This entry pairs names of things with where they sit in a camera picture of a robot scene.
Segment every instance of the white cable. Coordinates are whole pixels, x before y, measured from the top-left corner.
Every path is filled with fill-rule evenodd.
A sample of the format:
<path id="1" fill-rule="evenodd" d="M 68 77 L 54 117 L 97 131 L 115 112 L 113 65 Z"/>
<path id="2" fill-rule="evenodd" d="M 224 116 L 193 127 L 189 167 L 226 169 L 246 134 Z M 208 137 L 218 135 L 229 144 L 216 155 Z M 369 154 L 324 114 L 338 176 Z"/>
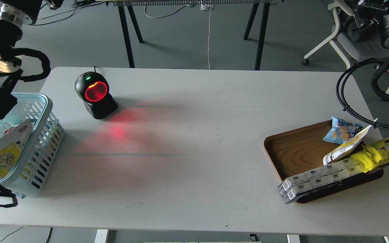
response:
<path id="1" fill-rule="evenodd" d="M 208 16 L 208 52 L 207 52 L 207 56 L 208 56 L 208 70 L 211 70 L 211 65 L 210 65 L 211 10 L 212 9 L 210 9 L 210 14 Z"/>
<path id="2" fill-rule="evenodd" d="M 214 9 L 214 4 L 201 4 L 201 10 L 210 11 Z"/>

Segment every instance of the blue snack bag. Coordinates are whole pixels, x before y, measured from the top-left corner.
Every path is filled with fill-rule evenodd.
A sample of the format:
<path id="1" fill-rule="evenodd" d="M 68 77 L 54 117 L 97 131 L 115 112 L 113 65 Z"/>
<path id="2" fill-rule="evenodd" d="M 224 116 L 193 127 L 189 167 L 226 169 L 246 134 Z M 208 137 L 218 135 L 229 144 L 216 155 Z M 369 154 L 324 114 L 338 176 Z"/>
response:
<path id="1" fill-rule="evenodd" d="M 343 144 L 347 140 L 354 137 L 357 133 L 363 129 L 362 124 L 358 123 L 348 123 L 345 120 L 331 117 L 332 119 L 332 128 L 322 139 L 330 143 Z"/>

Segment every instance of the yellow label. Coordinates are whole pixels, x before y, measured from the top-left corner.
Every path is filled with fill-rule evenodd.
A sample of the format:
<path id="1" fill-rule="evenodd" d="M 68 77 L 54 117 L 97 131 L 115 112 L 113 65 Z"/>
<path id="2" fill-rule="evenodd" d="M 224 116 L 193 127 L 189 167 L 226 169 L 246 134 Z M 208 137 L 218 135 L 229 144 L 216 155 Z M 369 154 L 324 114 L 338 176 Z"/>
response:
<path id="1" fill-rule="evenodd" d="M 21 152 L 15 143 L 0 150 L 0 177 L 6 177 L 16 165 Z"/>
<path id="2" fill-rule="evenodd" d="M 351 155 L 351 158 L 361 162 L 366 173 L 381 165 L 389 163 L 389 137 L 364 146 L 363 151 Z"/>

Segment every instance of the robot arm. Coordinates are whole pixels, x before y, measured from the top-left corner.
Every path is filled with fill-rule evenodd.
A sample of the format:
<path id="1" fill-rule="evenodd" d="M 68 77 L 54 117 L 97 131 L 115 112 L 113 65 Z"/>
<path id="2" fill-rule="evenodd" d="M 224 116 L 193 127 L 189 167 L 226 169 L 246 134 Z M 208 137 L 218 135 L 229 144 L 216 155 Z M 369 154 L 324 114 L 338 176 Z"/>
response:
<path id="1" fill-rule="evenodd" d="M 59 8 L 63 0 L 45 0 L 49 8 Z M 37 21 L 42 6 L 41 0 L 0 0 L 0 77 L 7 77 L 0 87 L 0 120 L 16 105 L 12 96 L 18 80 L 31 82 L 46 78 L 50 71 L 49 59 L 40 51 L 28 48 L 15 48 L 22 38 L 22 25 L 31 25 Z M 22 76 L 21 55 L 35 57 L 42 62 L 43 72 L 37 75 Z"/>

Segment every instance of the brown tray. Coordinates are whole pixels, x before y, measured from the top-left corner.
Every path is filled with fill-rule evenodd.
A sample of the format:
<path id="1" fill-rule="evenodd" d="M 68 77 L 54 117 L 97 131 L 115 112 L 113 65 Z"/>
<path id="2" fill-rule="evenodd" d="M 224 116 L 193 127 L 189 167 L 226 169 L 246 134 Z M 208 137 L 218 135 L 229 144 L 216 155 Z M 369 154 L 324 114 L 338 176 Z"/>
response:
<path id="1" fill-rule="evenodd" d="M 332 120 L 267 137 L 264 148 L 281 181 L 287 177 L 323 166 L 323 157 L 339 144 L 322 140 L 332 127 Z M 301 197 L 297 202 L 306 203 L 353 186 L 382 177 L 383 170 L 355 176 L 342 183 Z"/>

